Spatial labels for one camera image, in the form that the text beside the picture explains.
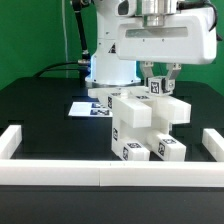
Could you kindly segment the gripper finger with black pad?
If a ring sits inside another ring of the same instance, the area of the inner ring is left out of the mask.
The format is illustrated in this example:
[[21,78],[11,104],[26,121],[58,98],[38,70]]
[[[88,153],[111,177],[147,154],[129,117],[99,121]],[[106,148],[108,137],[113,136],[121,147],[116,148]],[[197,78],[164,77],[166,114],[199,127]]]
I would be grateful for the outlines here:
[[179,75],[182,65],[178,63],[167,64],[167,75],[165,77],[165,90],[171,92],[175,88],[175,80]]
[[144,77],[144,85],[145,86],[148,86],[149,79],[153,77],[153,71],[152,71],[153,66],[154,66],[154,63],[150,62],[150,61],[141,61],[140,62],[140,70]]

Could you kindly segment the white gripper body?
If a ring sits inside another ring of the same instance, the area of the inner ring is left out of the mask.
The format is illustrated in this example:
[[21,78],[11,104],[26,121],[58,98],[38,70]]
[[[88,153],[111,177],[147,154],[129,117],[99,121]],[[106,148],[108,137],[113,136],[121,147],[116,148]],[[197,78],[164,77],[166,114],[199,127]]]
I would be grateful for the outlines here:
[[217,9],[209,0],[125,0],[116,6],[119,58],[209,64],[217,53]]

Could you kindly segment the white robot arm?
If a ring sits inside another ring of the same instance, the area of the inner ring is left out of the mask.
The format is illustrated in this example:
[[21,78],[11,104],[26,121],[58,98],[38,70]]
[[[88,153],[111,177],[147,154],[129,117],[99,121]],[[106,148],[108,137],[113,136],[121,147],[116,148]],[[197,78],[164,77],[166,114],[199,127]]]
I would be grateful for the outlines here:
[[93,0],[97,50],[88,82],[137,83],[169,94],[183,64],[209,64],[217,52],[218,13],[210,0]]

